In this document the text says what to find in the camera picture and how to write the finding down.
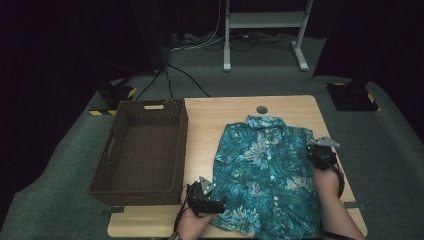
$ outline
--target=brown woven basket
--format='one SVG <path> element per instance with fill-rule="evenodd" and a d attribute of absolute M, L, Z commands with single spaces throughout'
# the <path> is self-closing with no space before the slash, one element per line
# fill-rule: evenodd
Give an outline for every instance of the brown woven basket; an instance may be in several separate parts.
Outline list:
<path fill-rule="evenodd" d="M 187 128 L 184 99 L 121 102 L 89 194 L 109 206 L 180 204 Z"/>

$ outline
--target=teal floral shirt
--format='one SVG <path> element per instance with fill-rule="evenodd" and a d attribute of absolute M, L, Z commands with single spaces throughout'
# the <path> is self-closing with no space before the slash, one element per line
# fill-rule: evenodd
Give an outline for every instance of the teal floral shirt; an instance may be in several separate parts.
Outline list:
<path fill-rule="evenodd" d="M 248 116 L 228 124 L 213 165 L 212 200 L 225 212 L 211 221 L 260 239 L 302 239 L 320 233 L 321 210 L 306 152 L 313 133 L 278 117 Z"/>

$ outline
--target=shelf leg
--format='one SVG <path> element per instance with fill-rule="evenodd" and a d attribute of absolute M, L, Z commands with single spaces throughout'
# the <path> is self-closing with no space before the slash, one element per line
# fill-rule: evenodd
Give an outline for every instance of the shelf leg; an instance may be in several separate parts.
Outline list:
<path fill-rule="evenodd" d="M 302 45 L 303 36 L 305 35 L 306 25 L 308 24 L 309 15 L 311 14 L 313 0 L 308 0 L 306 3 L 305 14 L 302 18 L 302 23 L 299 28 L 299 34 L 297 35 L 297 41 L 292 41 L 292 47 L 296 54 L 297 61 L 299 62 L 300 69 L 302 71 L 308 71 L 309 67 L 306 63 L 305 57 L 303 56 L 300 46 Z"/>
<path fill-rule="evenodd" d="M 231 71 L 230 57 L 230 0 L 226 2 L 225 9 L 225 45 L 224 45 L 224 72 Z"/>

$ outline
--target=robotic hand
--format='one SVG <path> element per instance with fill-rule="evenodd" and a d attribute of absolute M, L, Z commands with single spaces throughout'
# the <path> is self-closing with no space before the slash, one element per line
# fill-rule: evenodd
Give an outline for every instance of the robotic hand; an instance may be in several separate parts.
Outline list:
<path fill-rule="evenodd" d="M 189 186 L 187 203 L 197 216 L 200 213 L 223 213 L 225 211 L 223 201 L 211 201 L 209 199 L 215 184 L 212 185 L 204 177 L 199 177 L 200 183 L 195 181 Z"/>
<path fill-rule="evenodd" d="M 331 168 L 337 174 L 339 177 L 339 197 L 341 197 L 345 187 L 344 174 L 338 166 L 336 153 L 333 152 L 332 147 L 340 147 L 340 144 L 329 137 L 322 137 L 314 139 L 308 144 L 307 152 L 309 161 L 314 168 L 322 171 Z"/>

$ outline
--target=wooden table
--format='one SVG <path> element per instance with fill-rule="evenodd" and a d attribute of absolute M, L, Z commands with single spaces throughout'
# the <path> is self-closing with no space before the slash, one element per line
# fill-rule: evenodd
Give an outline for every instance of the wooden table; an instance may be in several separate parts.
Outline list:
<path fill-rule="evenodd" d="M 245 122 L 248 115 L 261 115 L 256 111 L 258 106 L 267 107 L 265 115 L 281 117 L 288 126 L 311 129 L 315 137 L 330 136 L 312 96 L 187 98 L 185 101 L 189 124 L 184 183 L 199 181 L 200 175 L 212 180 L 213 161 L 226 124 Z M 355 202 L 346 177 L 345 181 L 341 199 L 343 202 Z M 178 210 L 176 205 L 125 207 L 124 212 L 111 215 L 108 234 L 112 237 L 169 237 Z M 350 208 L 348 211 L 366 235 L 367 228 L 359 209 Z M 202 237 L 246 236 L 209 225 Z"/>

